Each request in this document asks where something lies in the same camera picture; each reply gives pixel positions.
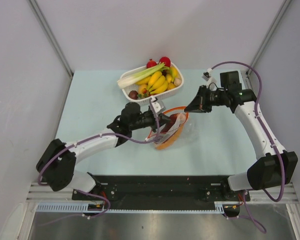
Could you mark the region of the clear zip bag red zipper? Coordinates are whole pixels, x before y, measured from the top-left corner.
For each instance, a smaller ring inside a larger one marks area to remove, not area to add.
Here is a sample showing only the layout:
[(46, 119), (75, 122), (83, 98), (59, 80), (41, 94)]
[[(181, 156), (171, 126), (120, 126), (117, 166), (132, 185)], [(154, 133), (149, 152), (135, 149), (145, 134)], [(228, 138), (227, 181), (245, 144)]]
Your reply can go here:
[(196, 120), (185, 112), (185, 106), (178, 106), (163, 112), (169, 117), (170, 122), (160, 127), (159, 136), (152, 143), (152, 147), (158, 151), (177, 149), (198, 139)]

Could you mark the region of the green white celery stalk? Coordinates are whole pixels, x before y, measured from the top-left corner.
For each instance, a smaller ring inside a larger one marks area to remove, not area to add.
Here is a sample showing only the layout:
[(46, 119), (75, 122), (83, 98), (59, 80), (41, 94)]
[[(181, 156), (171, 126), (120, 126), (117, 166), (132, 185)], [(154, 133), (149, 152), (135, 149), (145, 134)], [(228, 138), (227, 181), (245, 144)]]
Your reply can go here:
[(128, 76), (125, 76), (123, 78), (120, 78), (117, 81), (117, 85), (120, 89), (124, 89), (130, 85), (135, 84), (136, 82), (154, 74), (155, 72), (161, 70), (163, 67), (165, 66), (164, 63), (160, 63), (159, 65), (150, 67), (150, 68), (146, 68), (142, 71), (138, 71), (136, 73), (132, 73)]

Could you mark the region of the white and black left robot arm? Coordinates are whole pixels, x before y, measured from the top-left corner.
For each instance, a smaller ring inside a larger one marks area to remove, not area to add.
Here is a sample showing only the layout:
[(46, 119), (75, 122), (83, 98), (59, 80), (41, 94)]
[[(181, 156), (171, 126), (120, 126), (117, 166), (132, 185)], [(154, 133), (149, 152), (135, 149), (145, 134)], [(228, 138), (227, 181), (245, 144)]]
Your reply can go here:
[(141, 112), (138, 103), (129, 102), (121, 114), (96, 135), (72, 143), (58, 138), (52, 140), (36, 165), (39, 173), (37, 183), (50, 187), (54, 192), (71, 188), (83, 193), (90, 200), (97, 199), (101, 193), (98, 180), (91, 173), (77, 171), (76, 164), (98, 152), (119, 147), (127, 141), (140, 144), (140, 141), (132, 138), (135, 130), (150, 127), (158, 134), (160, 127), (170, 122), (164, 111), (163, 102), (155, 97), (149, 100), (149, 107), (145, 112)]

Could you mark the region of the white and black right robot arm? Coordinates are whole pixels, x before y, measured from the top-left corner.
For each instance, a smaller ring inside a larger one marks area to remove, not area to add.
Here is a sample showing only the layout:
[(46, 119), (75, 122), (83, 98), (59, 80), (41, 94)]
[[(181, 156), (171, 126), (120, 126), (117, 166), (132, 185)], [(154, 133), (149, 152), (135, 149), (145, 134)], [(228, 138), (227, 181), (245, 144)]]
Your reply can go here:
[(201, 85), (186, 113), (210, 113), (213, 107), (225, 106), (239, 119), (252, 143), (256, 162), (246, 171), (231, 175), (227, 184), (220, 188), (221, 196), (232, 201), (241, 190), (264, 190), (290, 183), (298, 157), (287, 151), (277, 140), (262, 115), (257, 97), (251, 89), (244, 89), (238, 71), (222, 72), (220, 88), (205, 72), (208, 79)]

